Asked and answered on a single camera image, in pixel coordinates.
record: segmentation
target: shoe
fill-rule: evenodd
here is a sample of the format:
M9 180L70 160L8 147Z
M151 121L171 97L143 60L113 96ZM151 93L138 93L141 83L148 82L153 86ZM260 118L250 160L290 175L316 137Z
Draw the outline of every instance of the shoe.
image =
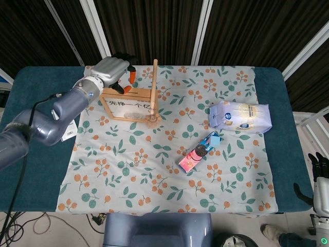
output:
M269 224L261 225L261 232L269 241L276 244L279 244L280 235L286 233L286 231L281 227Z

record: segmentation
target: orange flower pattern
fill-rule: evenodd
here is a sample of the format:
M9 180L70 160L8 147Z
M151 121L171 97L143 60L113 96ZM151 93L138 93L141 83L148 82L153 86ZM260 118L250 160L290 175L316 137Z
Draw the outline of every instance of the orange flower pattern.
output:
M152 67L136 70L132 87L149 89ZM131 85L128 74L120 85ZM57 211L259 216L278 210L263 135L209 126L209 108L221 100L257 102L251 67L160 65L157 94L162 121L153 129L112 120L99 100L81 113ZM178 162L211 131L221 144L186 173Z

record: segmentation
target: tiled floor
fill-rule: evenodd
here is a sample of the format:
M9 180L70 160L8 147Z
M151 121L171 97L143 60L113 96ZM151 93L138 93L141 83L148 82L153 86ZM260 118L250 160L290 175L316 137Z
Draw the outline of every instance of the tiled floor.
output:
M312 172L310 166L310 160L307 158L309 152L314 153L312 143L307 142L303 131L298 129L305 160L309 169ZM232 232L245 234L252 238L259 247L274 247L275 244L270 243L260 232L260 226L264 223L276 224L284 228L288 232L295 232L302 237L312 238L307 232L307 227L312 226L309 214L313 211L302 213L286 213L281 215L271 215L267 217L247 219L239 215L232 214L218 214L212 216L213 229L215 233L219 232ZM41 213L26 213L20 218L20 222L36 218ZM0 213L0 220L5 214ZM102 246L103 235L95 233L88 225L85 215L63 215L50 213L50 215L56 215L65 219L69 224L76 227L81 234L86 238L90 246ZM48 226L47 218L42 218L36 226L37 232L42 232ZM97 228L100 231L104 231L104 225ZM24 228L23 238L11 245L12 247L27 247L27 246L85 246L83 239L67 225L58 219L51 219L51 227L48 232L43 235L36 235L33 233L33 222L27 224Z

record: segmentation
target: dark curtain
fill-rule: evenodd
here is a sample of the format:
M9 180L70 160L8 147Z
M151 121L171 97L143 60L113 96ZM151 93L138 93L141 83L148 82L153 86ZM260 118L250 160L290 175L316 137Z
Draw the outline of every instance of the dark curtain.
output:
M11 77L25 66L79 65L43 0L1 0L0 16L0 68Z
M56 12L70 35L85 65L94 65L102 57L79 0L52 0Z
M328 20L328 0L215 0L199 65L283 71Z
M95 0L112 53L138 64L191 64L202 0Z
M286 81L293 111L318 112L329 106L329 40Z

